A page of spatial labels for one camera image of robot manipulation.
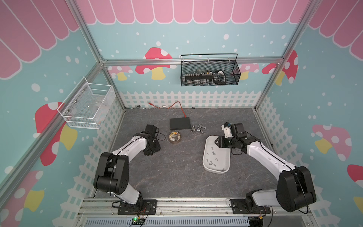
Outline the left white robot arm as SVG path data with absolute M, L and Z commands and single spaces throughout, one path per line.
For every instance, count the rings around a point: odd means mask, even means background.
M 144 131 L 134 134 L 119 149 L 102 153 L 95 172 L 94 188 L 115 195 L 128 205 L 141 207 L 142 193 L 129 184 L 129 163 L 140 152 L 152 156 L 161 150 L 157 139 L 158 132 L 156 126 L 148 124 Z

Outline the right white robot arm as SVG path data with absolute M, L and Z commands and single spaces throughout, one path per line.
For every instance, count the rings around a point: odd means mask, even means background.
M 246 194 L 245 204 L 251 210 L 259 207 L 279 206 L 287 212 L 301 211 L 316 202 L 312 175 L 305 166 L 295 166 L 268 149 L 260 139 L 244 129 L 242 123 L 224 123 L 224 136 L 214 144 L 218 148 L 240 149 L 242 153 L 260 162 L 278 181 L 272 190 L 255 190 Z

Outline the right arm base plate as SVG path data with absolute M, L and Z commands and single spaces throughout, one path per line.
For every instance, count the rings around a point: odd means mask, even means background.
M 250 198 L 230 199 L 228 204 L 231 207 L 233 214 L 256 214 L 265 216 L 271 213 L 271 210 L 268 206 L 258 206 Z

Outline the white plastic storage box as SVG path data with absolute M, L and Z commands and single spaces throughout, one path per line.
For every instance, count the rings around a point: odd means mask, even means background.
M 230 168 L 230 149 L 228 148 L 219 148 L 218 145 L 215 144 L 215 141 L 218 141 L 218 136 L 211 135 L 207 137 L 204 153 L 203 153 L 203 167 L 206 171 L 212 172 L 215 174 L 224 174 Z

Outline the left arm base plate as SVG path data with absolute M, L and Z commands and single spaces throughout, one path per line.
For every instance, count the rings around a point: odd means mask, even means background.
M 131 205 L 125 202 L 120 202 L 117 207 L 118 215 L 155 215 L 157 208 L 157 200 L 143 200 L 141 205 Z

